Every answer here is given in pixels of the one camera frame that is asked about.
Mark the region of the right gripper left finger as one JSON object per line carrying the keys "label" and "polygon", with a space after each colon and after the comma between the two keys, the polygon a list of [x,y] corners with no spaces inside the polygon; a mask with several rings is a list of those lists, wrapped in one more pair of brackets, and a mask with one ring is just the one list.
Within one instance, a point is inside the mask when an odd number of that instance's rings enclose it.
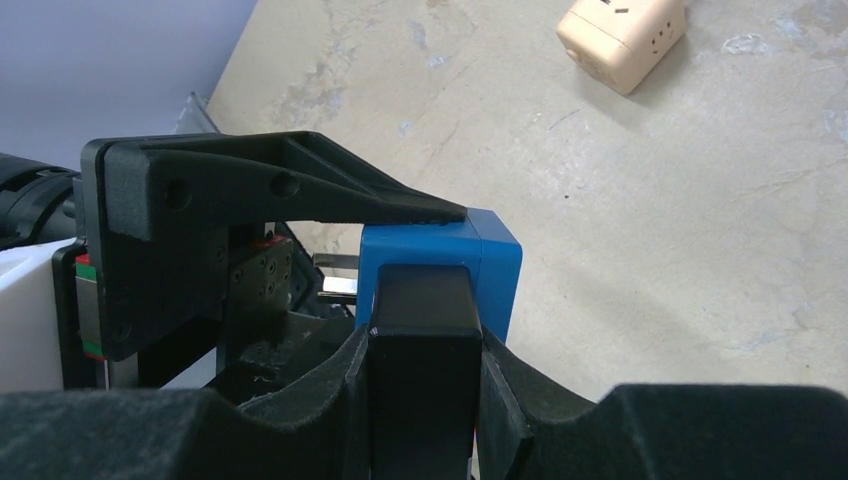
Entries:
{"label": "right gripper left finger", "polygon": [[5,479],[364,479],[367,335],[234,406],[210,389],[5,394]]}

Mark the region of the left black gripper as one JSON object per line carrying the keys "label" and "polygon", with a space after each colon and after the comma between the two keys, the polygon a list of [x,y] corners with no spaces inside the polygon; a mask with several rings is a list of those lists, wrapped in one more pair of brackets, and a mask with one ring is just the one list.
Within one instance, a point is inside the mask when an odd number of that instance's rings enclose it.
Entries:
{"label": "left black gripper", "polygon": [[[312,131],[97,139],[80,167],[87,248],[51,258],[65,390],[211,387],[236,404],[277,391],[328,359],[354,315],[321,296],[288,226],[229,251],[233,228],[467,214]],[[100,341],[83,339],[98,313]]]}

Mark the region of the blue wall socket box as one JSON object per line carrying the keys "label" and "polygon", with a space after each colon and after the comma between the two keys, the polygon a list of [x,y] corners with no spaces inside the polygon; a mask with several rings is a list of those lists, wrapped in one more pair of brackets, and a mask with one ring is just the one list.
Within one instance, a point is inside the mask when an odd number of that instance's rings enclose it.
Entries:
{"label": "blue wall socket box", "polygon": [[464,267],[481,323],[506,341],[522,259],[521,245],[495,212],[470,208],[466,219],[458,223],[366,226],[357,255],[317,253],[313,263],[358,272],[357,326],[370,320],[380,267]]}

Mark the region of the beige dragon cube socket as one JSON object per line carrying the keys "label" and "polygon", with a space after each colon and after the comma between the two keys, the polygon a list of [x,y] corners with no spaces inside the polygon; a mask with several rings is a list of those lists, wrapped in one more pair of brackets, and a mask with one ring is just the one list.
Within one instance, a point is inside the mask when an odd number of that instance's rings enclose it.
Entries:
{"label": "beige dragon cube socket", "polygon": [[626,96],[686,30],[681,0],[578,0],[559,21],[556,34],[584,71]]}

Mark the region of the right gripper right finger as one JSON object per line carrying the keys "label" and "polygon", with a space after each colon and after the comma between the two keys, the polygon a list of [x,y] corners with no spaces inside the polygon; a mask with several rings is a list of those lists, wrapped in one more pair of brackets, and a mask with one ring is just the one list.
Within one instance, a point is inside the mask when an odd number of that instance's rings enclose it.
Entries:
{"label": "right gripper right finger", "polygon": [[821,387],[622,384],[589,401],[483,335],[486,479],[843,479],[847,400]]}

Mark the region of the black power brick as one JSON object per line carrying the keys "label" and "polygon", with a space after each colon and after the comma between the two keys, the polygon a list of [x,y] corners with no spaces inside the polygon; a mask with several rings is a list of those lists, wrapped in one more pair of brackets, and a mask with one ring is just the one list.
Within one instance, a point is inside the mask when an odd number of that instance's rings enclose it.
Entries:
{"label": "black power brick", "polygon": [[482,352],[468,270],[382,266],[368,335],[371,477],[468,478]]}

